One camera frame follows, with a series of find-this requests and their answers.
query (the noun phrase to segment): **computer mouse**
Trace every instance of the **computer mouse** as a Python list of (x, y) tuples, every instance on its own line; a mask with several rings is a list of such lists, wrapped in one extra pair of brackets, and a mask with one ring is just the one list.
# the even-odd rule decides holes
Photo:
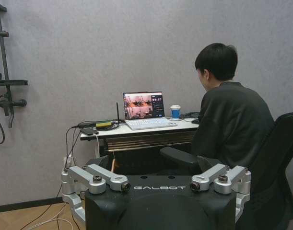
[(197, 119), (194, 119), (193, 121), (191, 121), (191, 123), (193, 123), (193, 124), (199, 124), (199, 119), (197, 118)]

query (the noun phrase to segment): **man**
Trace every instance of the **man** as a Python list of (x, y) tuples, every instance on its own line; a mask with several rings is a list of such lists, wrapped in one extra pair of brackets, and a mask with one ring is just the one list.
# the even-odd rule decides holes
[[(274, 121), (255, 91), (233, 81), (237, 62), (236, 49), (220, 43), (205, 47), (196, 58), (195, 68), (207, 92), (191, 153), (207, 162), (218, 159), (231, 167), (249, 167)], [(205, 171), (209, 166), (200, 167)]]

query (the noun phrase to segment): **dark sweater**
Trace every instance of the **dark sweater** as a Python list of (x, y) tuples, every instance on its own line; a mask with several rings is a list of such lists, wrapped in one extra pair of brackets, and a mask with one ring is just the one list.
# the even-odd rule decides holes
[(234, 81), (223, 82), (204, 95), (199, 120), (191, 153), (231, 167), (248, 167), (274, 125), (265, 101)]

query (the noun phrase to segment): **white keyboard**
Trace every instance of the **white keyboard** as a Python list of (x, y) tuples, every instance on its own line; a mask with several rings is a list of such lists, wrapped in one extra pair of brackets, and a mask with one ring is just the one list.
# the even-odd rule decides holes
[(150, 119), (141, 119), (141, 120), (130, 120), (130, 121), (126, 121), (126, 124), (132, 130), (177, 126), (176, 123), (169, 121), (166, 118), (150, 118)]

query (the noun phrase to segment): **yellow device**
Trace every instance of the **yellow device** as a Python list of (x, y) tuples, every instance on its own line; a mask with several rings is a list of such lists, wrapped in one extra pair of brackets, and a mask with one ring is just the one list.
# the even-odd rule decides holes
[(100, 123), (96, 123), (96, 127), (97, 128), (103, 128), (103, 127), (107, 127), (107, 126), (111, 126), (112, 125), (112, 123), (111, 123), (111, 121), (110, 122), (100, 122)]

